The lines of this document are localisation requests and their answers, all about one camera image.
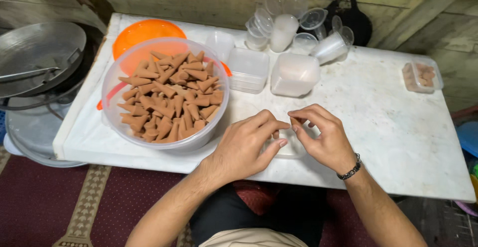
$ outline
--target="metal chain bracelet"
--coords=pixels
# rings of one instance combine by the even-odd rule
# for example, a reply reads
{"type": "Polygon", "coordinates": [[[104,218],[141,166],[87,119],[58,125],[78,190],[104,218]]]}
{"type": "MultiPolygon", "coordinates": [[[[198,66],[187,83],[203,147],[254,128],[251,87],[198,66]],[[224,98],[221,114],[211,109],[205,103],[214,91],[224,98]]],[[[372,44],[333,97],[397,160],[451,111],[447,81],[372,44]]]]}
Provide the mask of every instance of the metal chain bracelet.
{"type": "Polygon", "coordinates": [[[361,168],[361,166],[362,166],[362,161],[361,161],[361,159],[360,159],[360,155],[359,155],[359,154],[355,153],[355,155],[357,156],[357,163],[355,164],[355,167],[354,167],[351,171],[347,172],[347,173],[344,174],[344,175],[339,175],[339,174],[337,173],[337,177],[338,177],[339,179],[341,179],[341,180],[346,180],[346,179],[352,177],[358,170],[360,170],[360,168],[361,168]]]}

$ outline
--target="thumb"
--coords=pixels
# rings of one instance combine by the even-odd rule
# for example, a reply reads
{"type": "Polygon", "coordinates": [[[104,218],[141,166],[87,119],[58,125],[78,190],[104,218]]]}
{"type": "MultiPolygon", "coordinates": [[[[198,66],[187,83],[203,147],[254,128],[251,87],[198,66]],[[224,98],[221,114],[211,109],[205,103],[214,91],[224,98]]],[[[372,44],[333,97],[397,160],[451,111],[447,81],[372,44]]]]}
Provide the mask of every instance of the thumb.
{"type": "Polygon", "coordinates": [[[310,138],[307,132],[305,132],[304,128],[301,125],[293,125],[292,130],[294,130],[297,138],[302,143],[305,149],[307,149],[309,146],[312,146],[312,144],[315,142],[315,140],[310,138]]]}
{"type": "Polygon", "coordinates": [[[287,144],[287,139],[278,139],[273,141],[269,146],[267,146],[266,151],[264,151],[257,158],[257,162],[261,171],[265,170],[271,160],[277,155],[279,150],[287,144]]]}

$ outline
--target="forearm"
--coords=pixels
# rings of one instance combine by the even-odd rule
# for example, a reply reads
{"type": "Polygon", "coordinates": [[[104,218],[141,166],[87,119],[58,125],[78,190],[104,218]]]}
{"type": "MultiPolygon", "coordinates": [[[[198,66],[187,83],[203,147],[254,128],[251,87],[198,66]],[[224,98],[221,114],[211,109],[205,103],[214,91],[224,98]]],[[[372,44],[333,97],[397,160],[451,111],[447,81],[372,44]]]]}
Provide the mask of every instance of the forearm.
{"type": "Polygon", "coordinates": [[[219,186],[198,167],[168,191],[139,221],[126,247],[164,247],[177,237],[197,207],[219,186]]]}
{"type": "Polygon", "coordinates": [[[426,243],[395,202],[365,168],[345,180],[367,232],[381,247],[421,247],[426,243]]]}

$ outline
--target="hand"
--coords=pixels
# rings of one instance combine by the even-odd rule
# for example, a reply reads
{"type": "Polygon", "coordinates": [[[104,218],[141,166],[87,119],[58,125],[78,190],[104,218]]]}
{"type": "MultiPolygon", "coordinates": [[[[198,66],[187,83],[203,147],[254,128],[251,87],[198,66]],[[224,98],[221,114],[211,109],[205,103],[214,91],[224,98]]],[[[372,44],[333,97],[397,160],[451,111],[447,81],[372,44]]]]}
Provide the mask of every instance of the hand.
{"type": "Polygon", "coordinates": [[[264,171],[279,149],[287,144],[287,139],[277,139],[278,130],[289,127],[290,124],[276,120],[268,110],[233,123],[226,129],[216,150],[198,168],[219,187],[264,171]],[[259,154],[271,135],[277,140],[259,154]]]}
{"type": "Polygon", "coordinates": [[[290,111],[288,115],[300,122],[293,123],[292,129],[309,155],[339,175],[344,175],[354,168],[357,159],[340,119],[318,104],[290,111]],[[301,125],[307,120],[310,121],[308,127],[316,125],[321,132],[315,139],[310,138],[301,125]]]}

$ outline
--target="white table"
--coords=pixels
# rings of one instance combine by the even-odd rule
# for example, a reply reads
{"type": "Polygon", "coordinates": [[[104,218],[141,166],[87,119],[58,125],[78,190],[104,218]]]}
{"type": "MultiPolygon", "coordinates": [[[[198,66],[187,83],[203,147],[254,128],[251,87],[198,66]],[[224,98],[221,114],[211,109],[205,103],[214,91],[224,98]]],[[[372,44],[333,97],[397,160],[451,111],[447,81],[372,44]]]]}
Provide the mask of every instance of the white table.
{"type": "MultiPolygon", "coordinates": [[[[146,18],[114,13],[97,59],[56,138],[59,160],[120,167],[191,172],[209,155],[230,123],[269,109],[288,121],[287,111],[319,103],[339,117],[355,152],[387,193],[475,201],[463,154],[441,91],[419,94],[405,89],[401,69],[410,55],[353,47],[347,60],[321,67],[321,80],[304,98],[274,96],[267,84],[258,95],[231,91],[228,110],[216,135],[203,148],[173,154],[128,143],[105,126],[96,109],[103,76],[114,62],[111,45],[128,25],[146,18]]],[[[188,39],[204,43],[218,28],[174,22],[188,39]]],[[[220,29],[244,45],[245,31],[220,29]]],[[[278,54],[267,49],[270,67],[278,54]]],[[[310,156],[272,160],[250,179],[344,189],[335,173],[310,156]]]]}

